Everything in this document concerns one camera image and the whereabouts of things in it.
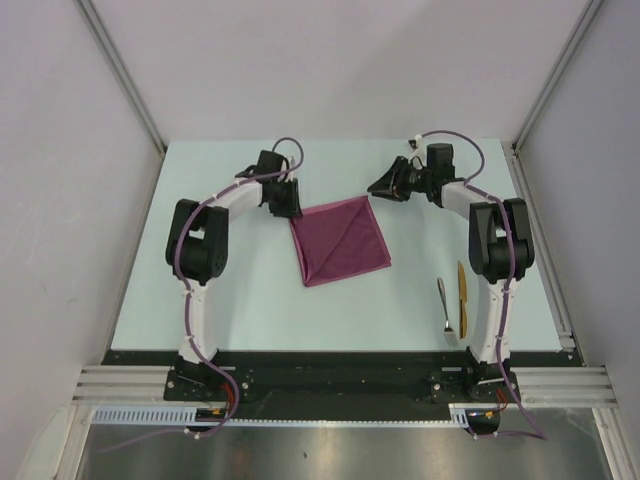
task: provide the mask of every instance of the white table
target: white table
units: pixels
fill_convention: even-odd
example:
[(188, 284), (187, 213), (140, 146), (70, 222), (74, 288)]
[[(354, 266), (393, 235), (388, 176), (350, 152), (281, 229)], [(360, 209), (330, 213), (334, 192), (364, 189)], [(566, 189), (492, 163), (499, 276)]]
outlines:
[[(453, 143), (456, 174), (479, 164), (463, 141)], [(363, 195), (405, 140), (303, 141), (298, 171), (302, 207)], [(480, 140), (487, 156), (474, 182), (505, 198), (515, 191), (500, 142)], [(183, 286), (165, 263), (164, 250), (176, 202), (202, 200), (227, 186), (257, 161), (272, 141), (172, 142), (151, 205), (120, 312), (113, 350), (177, 350), (183, 332)], [(283, 153), (297, 155), (292, 145)], [(358, 277), (305, 288), (287, 220), (267, 207), (236, 220), (229, 260), (215, 287), (215, 334), (222, 349), (272, 351), (436, 351), (449, 347), (436, 278), (444, 279), (449, 315), (458, 327), (457, 261), (468, 280), (469, 334), (473, 335), (478, 287), (467, 254), (468, 225), (452, 212), (414, 194), (407, 203), (371, 198), (392, 266)], [(560, 343), (538, 268), (527, 270), (511, 326), (514, 351), (558, 351)]]

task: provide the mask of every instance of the shiny floor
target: shiny floor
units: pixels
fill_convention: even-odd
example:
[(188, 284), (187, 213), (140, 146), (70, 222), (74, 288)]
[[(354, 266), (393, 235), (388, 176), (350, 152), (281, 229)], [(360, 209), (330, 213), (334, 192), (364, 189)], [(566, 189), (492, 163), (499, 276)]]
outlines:
[[(517, 411), (503, 429), (526, 428)], [(111, 453), (157, 427), (95, 425), (79, 480), (610, 479), (591, 410), (538, 410), (550, 440), (473, 441), (459, 429), (227, 427), (193, 440), (168, 434)]]

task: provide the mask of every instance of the red cloth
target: red cloth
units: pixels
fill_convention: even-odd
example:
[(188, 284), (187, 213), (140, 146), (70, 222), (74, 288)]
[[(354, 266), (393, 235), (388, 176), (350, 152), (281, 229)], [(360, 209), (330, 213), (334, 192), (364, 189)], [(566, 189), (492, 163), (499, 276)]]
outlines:
[(306, 287), (391, 266), (367, 196), (304, 209), (290, 224)]

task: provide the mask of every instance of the maroon towel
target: maroon towel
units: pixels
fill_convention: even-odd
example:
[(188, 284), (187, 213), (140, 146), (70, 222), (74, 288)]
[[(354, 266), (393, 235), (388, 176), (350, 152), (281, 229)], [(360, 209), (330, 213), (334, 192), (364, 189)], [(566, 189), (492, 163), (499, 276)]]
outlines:
[(391, 266), (367, 196), (302, 211), (291, 220), (302, 283), (313, 287)]

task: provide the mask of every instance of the wall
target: wall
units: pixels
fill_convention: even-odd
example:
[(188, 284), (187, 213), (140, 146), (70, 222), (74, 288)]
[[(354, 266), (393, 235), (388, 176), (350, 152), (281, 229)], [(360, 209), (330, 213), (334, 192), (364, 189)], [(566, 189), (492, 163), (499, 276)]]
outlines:
[(586, 3), (95, 1), (172, 140), (512, 140)]
[(590, 363), (640, 445), (640, 3), (608, 2), (522, 155)]
[(73, 2), (0, 7), (0, 478), (100, 346), (159, 159)]

